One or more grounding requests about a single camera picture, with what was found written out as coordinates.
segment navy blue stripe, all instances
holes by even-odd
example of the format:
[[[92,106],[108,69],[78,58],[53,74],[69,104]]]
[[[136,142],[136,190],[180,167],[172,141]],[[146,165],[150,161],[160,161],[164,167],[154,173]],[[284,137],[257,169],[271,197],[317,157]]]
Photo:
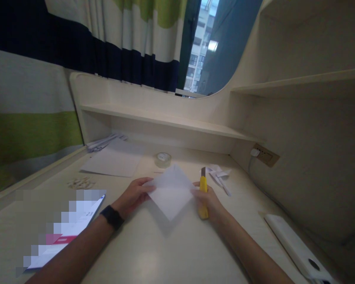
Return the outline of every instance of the navy blue stripe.
[[[179,62],[144,57],[96,39],[84,25],[54,16],[44,0],[0,0],[0,50],[100,76],[175,92]]]

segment tape roll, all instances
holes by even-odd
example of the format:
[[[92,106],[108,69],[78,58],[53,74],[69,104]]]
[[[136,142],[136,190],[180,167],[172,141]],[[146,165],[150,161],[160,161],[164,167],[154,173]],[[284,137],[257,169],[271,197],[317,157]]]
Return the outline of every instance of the tape roll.
[[[171,165],[171,159],[168,153],[158,153],[155,157],[155,164],[158,168],[168,168]]]

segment black wristband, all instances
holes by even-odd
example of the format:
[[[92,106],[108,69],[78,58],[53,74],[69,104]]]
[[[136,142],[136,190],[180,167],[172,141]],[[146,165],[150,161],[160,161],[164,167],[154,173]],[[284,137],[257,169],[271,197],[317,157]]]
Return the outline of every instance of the black wristband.
[[[110,205],[105,207],[100,214],[106,218],[108,224],[111,224],[116,231],[118,231],[118,229],[124,222],[120,214],[116,210],[114,210]]]

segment desk surface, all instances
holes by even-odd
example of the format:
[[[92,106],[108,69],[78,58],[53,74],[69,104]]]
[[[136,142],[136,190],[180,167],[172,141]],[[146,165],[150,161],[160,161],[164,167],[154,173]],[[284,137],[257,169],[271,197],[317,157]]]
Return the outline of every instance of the desk surface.
[[[263,213],[282,215],[281,210],[255,187],[248,174],[229,155],[145,145],[146,153],[132,178],[79,172],[91,156],[87,154],[33,190],[20,194],[18,200],[23,201],[15,201],[1,210],[0,282],[23,283],[32,275],[15,276],[15,267],[20,266],[21,255],[24,255],[20,250],[24,251],[25,243],[36,245],[34,236],[40,231],[51,233],[50,226],[45,223],[52,223],[55,216],[60,216],[52,211],[57,212],[55,208],[59,208],[59,212],[66,211],[66,202],[58,200],[75,195],[75,191],[67,187],[68,181],[90,176],[96,181],[95,189],[106,190],[102,209],[118,198],[131,180],[158,175],[154,173],[158,168],[154,165],[153,155],[164,151],[172,155],[172,162],[178,164],[192,182],[199,180],[200,168],[209,163],[219,164],[225,170],[232,169],[226,181],[231,197],[212,178],[207,179],[208,184],[225,208],[295,283],[308,283],[263,220]],[[39,224],[38,228],[31,223]],[[30,232],[32,237],[27,241],[19,237],[23,236],[21,230]],[[193,201],[172,222],[152,201],[148,201],[108,243],[83,283],[248,283],[245,275],[236,257],[211,225],[199,219]]]

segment curtain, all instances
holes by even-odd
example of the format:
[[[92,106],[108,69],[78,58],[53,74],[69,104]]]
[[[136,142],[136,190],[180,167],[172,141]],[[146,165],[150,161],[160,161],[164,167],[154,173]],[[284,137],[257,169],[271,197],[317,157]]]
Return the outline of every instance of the curtain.
[[[80,23],[74,32],[90,55],[85,71],[175,92],[187,0],[46,0],[56,21]],[[60,24],[69,40],[76,27]]]
[[[186,1],[0,0],[0,189],[82,146],[69,69],[175,92]]]

